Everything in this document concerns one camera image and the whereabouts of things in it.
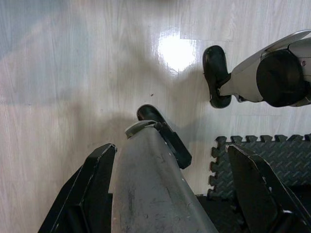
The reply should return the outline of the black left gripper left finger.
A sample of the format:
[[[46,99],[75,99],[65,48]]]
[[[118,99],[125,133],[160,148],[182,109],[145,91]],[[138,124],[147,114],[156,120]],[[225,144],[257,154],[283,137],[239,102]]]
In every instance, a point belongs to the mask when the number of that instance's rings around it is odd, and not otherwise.
[[[66,181],[38,233],[111,233],[109,192],[117,148],[96,148]]]

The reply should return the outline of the black foam floor mat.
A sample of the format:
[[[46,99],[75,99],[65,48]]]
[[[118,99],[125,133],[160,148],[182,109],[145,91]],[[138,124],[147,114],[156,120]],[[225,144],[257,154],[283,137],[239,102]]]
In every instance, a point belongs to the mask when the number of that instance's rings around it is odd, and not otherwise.
[[[236,144],[261,156],[278,178],[298,197],[311,215],[311,134],[248,135],[216,138],[217,146],[211,150],[215,158],[210,163],[214,173],[209,177],[213,187],[198,200],[219,233],[250,233],[236,197],[233,175],[226,147]]]

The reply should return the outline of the black robot foot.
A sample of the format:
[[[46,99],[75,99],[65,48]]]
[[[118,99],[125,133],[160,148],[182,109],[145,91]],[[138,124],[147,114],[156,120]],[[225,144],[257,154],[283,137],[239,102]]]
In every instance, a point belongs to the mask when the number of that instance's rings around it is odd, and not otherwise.
[[[178,134],[171,129],[162,114],[152,105],[144,104],[137,110],[138,120],[153,120],[155,128],[160,133],[168,147],[173,152],[179,168],[185,169],[191,165],[192,156],[183,144]]]
[[[218,89],[229,81],[231,74],[227,71],[224,50],[214,45],[203,53],[204,77],[208,84],[210,104],[212,107],[222,109],[231,102],[231,95],[221,96]]]

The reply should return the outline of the silver robot right leg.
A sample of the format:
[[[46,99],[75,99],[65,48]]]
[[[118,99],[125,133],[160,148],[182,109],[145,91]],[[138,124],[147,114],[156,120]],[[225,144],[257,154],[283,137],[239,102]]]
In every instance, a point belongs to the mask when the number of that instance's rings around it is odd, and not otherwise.
[[[311,29],[279,39],[242,61],[218,93],[273,107],[310,105]]]

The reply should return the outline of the black robot left foot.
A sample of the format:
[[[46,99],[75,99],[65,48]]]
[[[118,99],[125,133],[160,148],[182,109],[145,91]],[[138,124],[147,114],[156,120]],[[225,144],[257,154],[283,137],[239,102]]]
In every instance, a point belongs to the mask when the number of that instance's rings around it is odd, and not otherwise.
[[[144,104],[137,110],[138,120],[153,120],[155,128],[160,133],[168,147],[173,152],[179,168],[185,169],[191,165],[192,156],[183,144],[178,134],[171,129],[162,114],[152,105]]]

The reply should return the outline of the silver robot left leg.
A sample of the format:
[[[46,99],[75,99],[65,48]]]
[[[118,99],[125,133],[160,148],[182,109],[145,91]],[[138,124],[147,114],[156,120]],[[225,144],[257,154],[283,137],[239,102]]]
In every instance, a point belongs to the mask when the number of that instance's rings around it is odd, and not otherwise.
[[[152,120],[126,130],[117,160],[111,233],[219,233]]]

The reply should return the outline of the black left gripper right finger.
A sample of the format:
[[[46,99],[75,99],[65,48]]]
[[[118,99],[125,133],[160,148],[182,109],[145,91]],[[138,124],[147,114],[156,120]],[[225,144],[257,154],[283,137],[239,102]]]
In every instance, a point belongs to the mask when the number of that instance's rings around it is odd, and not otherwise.
[[[227,152],[250,233],[311,233],[311,185],[285,185],[266,160],[238,145]]]

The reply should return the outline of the black robot right foot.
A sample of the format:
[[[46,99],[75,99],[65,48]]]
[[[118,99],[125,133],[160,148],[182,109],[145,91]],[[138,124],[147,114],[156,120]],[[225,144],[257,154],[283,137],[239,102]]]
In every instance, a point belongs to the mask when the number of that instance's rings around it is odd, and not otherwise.
[[[221,96],[218,89],[229,81],[231,74],[227,71],[224,50],[214,45],[203,53],[204,77],[208,84],[210,104],[212,107],[222,109],[231,102],[231,95]]]

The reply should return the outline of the silver robot leg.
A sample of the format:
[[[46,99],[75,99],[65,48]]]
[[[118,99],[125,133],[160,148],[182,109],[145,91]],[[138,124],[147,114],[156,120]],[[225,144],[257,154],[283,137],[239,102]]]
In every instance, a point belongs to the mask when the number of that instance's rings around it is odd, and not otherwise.
[[[117,160],[111,233],[219,233],[152,120],[126,130]]]
[[[218,93],[273,107],[310,105],[311,29],[279,39],[242,61]]]

